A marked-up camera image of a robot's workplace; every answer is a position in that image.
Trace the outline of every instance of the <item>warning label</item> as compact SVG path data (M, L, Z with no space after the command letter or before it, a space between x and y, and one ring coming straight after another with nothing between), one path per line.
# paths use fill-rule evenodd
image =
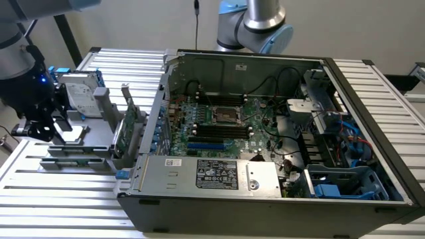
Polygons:
M237 190L236 161L199 160L196 185L205 189Z

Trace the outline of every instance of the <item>white wall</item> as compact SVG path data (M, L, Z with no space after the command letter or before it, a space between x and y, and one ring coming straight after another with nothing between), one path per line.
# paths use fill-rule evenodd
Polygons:
M283 0L295 36L285 54L372 59L385 73L405 74L425 61L424 0ZM201 0L201 49L213 49L219 0ZM91 46L193 48L192 0L104 0L68 20L83 54ZM72 64L52 20L33 31L48 63Z

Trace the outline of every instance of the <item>hard disk label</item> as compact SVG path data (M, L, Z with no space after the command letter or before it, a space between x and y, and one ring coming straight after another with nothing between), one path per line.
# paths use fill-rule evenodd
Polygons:
M199 160L196 185L204 189L237 190L236 161Z

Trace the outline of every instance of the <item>motherboard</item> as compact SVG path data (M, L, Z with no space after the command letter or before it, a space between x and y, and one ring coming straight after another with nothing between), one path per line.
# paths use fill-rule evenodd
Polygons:
M273 161L284 154L271 101L263 98L177 95L169 104L172 156Z

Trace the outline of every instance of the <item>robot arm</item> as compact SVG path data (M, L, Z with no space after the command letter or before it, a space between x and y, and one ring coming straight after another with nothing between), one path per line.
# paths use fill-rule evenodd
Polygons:
M36 46L28 45L16 22L83 10L100 1L9 0L0 3L0 98L25 119L12 130L15 136L64 143L55 122L63 131L72 130L67 109L57 100L57 94L65 93L64 86L55 85L43 54Z
M219 51L280 54L292 39L279 0L223 0L219 10Z

